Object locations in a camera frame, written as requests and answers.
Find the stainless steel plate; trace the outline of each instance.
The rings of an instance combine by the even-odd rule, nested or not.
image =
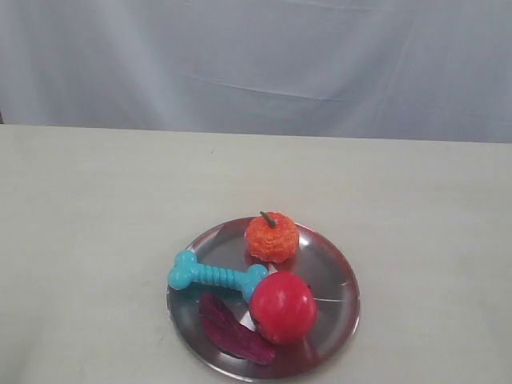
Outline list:
[[[205,264],[246,270],[258,262],[246,251],[244,232],[252,218],[240,218],[208,230],[187,249]],[[310,285],[318,316],[308,337],[292,346],[277,346],[276,359],[268,366],[224,354],[206,337],[198,315],[201,293],[218,295],[237,319],[252,330],[247,304],[239,292],[212,286],[192,285],[186,290],[167,287],[167,307],[174,326],[189,349],[205,364],[232,378],[248,382],[289,378],[305,374],[341,350],[354,334],[359,320],[359,290],[354,272],[342,253],[326,238],[298,225],[297,255],[279,265],[266,265],[270,272],[290,270]]]

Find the green stem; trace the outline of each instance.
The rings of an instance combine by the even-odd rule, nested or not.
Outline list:
[[[268,222],[270,228],[275,228],[277,223],[266,212],[260,212],[260,215]]]

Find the purple vegetable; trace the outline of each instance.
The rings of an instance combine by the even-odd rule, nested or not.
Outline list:
[[[210,292],[199,299],[199,318],[208,339],[220,350],[258,364],[270,364],[274,360],[272,344],[240,324],[226,304]]]

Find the plastic food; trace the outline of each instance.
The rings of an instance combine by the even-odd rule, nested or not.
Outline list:
[[[284,262],[298,248],[298,229],[284,214],[261,212],[246,229],[249,253],[264,262]]]
[[[208,339],[220,350],[263,365],[275,359],[272,345],[240,324],[226,304],[210,292],[199,299],[199,317]]]
[[[317,317],[317,305],[307,284],[291,272],[264,278],[249,303],[258,332],[273,344],[304,338]]]

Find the white backdrop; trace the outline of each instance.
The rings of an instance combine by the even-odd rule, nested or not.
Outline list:
[[[512,142],[510,0],[0,0],[19,124]]]

